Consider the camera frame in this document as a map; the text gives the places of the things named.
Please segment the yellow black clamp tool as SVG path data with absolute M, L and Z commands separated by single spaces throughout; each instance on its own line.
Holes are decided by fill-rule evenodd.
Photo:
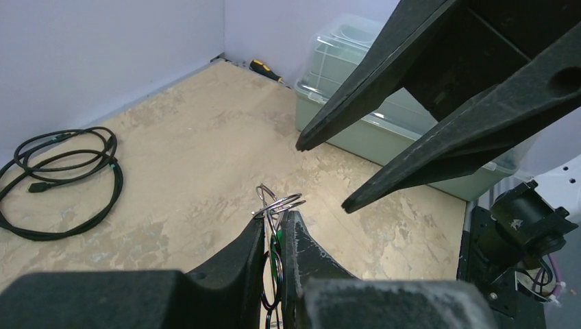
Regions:
M 263 77 L 273 80 L 285 86 L 286 88 L 290 88 L 290 86 L 283 80 L 282 76 L 278 75 L 277 73 L 274 73 L 267 65 L 265 65 L 263 62 L 259 60 L 252 60 L 249 63 L 249 68 L 251 71 Z

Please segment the metal key organizer ring plate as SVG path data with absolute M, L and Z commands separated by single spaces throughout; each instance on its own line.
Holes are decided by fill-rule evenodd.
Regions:
M 286 197 L 277 195 L 265 184 L 259 184 L 255 188 L 257 196 L 262 202 L 262 208 L 252 212 L 252 218 L 260 220 L 264 224 L 266 247 L 262 256 L 262 270 L 269 272 L 270 285 L 272 288 L 272 298 L 268 297 L 266 284 L 262 284 L 260 302 L 266 311 L 264 321 L 265 328 L 281 328 L 282 316 L 280 313 L 282 305 L 282 283 L 284 281 L 284 268 L 282 262 L 282 251 L 277 252 L 273 245 L 275 233 L 281 230 L 282 217 L 289 210 L 296 208 L 306 200 L 301 193 L 295 193 Z

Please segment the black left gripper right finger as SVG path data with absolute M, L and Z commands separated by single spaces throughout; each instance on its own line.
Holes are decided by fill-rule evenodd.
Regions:
M 309 234 L 297 211 L 281 223 L 285 328 L 496 328 L 486 300 L 457 280 L 362 280 Z

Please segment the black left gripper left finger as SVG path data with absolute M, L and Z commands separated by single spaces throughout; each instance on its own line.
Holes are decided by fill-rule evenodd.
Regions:
M 1 294 L 2 328 L 258 328 L 264 226 L 178 270 L 30 273 Z

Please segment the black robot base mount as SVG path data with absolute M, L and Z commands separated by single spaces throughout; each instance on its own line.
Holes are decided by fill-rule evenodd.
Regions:
M 553 253 L 578 228 L 563 207 L 476 206 L 462 233 L 457 277 L 475 285 L 499 328 L 545 328 L 543 307 L 559 305 L 565 279 Z

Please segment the clear plastic storage bin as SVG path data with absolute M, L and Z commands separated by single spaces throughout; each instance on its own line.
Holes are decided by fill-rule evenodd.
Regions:
M 361 63 L 383 25 L 352 14 L 342 14 L 312 38 L 303 72 L 295 82 L 295 126 L 303 130 L 342 83 Z M 329 143 L 379 165 L 386 165 L 437 124 L 432 115 L 404 88 L 382 105 L 329 139 Z M 520 143 L 475 173 L 435 182 L 432 187 L 473 201 L 498 182 L 514 175 L 535 136 Z

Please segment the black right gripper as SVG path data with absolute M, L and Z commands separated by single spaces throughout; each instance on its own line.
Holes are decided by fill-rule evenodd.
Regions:
M 579 1 L 400 1 L 295 147 L 311 150 L 370 114 L 411 70 L 403 87 L 437 121 L 452 113 L 343 209 L 353 213 L 403 188 L 471 175 L 580 107 L 579 22 Z

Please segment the green key tag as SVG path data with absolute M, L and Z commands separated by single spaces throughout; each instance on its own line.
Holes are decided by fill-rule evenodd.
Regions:
M 284 242 L 284 238 L 283 238 L 282 230 L 277 230 L 275 233 L 275 238 L 273 240 L 273 245 L 278 253 L 280 253 L 282 251 L 282 246 L 283 246 L 282 243 L 283 242 Z

